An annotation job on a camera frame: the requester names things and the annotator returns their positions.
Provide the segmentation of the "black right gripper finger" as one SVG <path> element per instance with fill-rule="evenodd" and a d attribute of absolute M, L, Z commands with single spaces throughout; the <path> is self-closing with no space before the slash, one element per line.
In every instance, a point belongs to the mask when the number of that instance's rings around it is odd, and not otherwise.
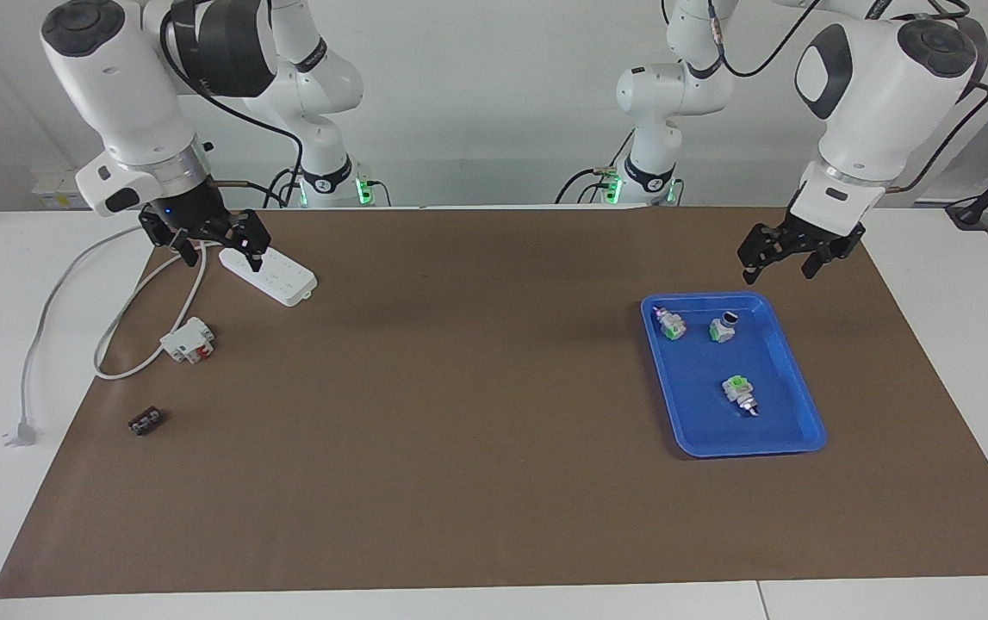
<path fill-rule="evenodd" d="M 139 223 L 152 246 L 170 248 L 188 267 L 198 264 L 201 255 L 187 232 L 169 227 L 157 214 L 139 214 Z"/>
<path fill-rule="evenodd" d="M 221 244 L 228 250 L 240 252 L 250 270 L 259 272 L 263 255 L 270 248 L 270 233 L 256 211 L 243 209 L 228 215 L 228 229 L 221 235 Z"/>

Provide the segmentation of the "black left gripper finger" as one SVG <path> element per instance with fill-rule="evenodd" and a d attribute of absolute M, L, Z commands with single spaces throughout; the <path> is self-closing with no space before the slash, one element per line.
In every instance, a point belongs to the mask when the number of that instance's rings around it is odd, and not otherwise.
<path fill-rule="evenodd" d="M 744 267 L 746 285 L 754 285 L 769 264 L 781 262 L 794 253 L 796 232 L 785 226 L 754 224 L 736 251 Z"/>
<path fill-rule="evenodd" d="M 835 260 L 847 259 L 857 245 L 857 235 L 833 239 L 831 242 L 817 243 L 816 250 L 810 252 L 804 261 L 804 276 L 807 279 L 816 277 L 819 270 Z"/>

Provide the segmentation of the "white power strip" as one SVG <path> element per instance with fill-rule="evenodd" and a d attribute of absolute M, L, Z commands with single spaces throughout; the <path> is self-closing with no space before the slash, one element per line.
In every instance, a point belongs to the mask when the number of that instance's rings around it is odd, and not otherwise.
<path fill-rule="evenodd" d="M 218 258 L 226 270 L 285 307 L 295 307 L 311 298 L 318 287 L 318 279 L 312 270 L 274 247 L 263 255 L 258 270 L 251 268 L 241 252 L 230 248 L 219 251 Z"/>

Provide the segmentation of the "white red circuit breaker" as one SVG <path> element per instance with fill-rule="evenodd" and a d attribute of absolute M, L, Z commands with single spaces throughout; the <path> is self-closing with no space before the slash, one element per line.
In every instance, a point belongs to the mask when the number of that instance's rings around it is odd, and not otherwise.
<path fill-rule="evenodd" d="M 190 364 L 207 360 L 214 352 L 214 333 L 201 319 L 186 320 L 159 339 L 162 350 L 175 361 Z"/>

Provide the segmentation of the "blue plastic tray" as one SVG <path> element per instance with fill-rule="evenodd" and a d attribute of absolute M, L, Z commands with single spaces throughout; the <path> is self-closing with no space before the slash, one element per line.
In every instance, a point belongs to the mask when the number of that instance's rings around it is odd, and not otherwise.
<path fill-rule="evenodd" d="M 679 340 L 660 333 L 652 307 L 687 323 Z M 734 338 L 715 343 L 711 321 L 739 315 Z M 652 294 L 640 302 L 649 350 L 677 444 L 691 456 L 809 454 L 827 431 L 769 299 L 758 293 Z M 733 375 L 749 378 L 759 416 L 744 417 L 721 388 Z"/>

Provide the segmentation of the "brown table mat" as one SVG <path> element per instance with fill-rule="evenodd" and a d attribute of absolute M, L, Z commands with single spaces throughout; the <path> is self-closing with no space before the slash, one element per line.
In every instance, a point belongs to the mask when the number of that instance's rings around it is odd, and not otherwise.
<path fill-rule="evenodd" d="M 772 217 L 267 214 L 313 297 L 210 268 L 214 356 L 91 385 L 0 597 L 988 574 L 985 455 L 863 250 L 756 286 L 827 446 L 676 446 L 639 303 L 741 289 Z"/>

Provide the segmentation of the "white wall socket box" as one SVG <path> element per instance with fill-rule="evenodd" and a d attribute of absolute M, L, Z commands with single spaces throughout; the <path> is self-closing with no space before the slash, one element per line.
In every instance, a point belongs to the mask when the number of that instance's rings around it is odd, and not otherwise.
<path fill-rule="evenodd" d="M 33 187 L 30 193 L 45 209 L 80 209 L 92 211 L 91 205 L 78 189 L 77 169 L 45 168 L 33 166 Z"/>

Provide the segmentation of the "green-based silver key switch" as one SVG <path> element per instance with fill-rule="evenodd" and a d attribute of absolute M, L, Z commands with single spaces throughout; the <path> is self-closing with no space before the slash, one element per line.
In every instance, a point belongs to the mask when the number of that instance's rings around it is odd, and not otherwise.
<path fill-rule="evenodd" d="M 721 388 L 727 400 L 733 404 L 744 417 L 756 419 L 759 416 L 759 404 L 754 394 L 754 386 L 749 378 L 733 375 L 722 381 Z"/>

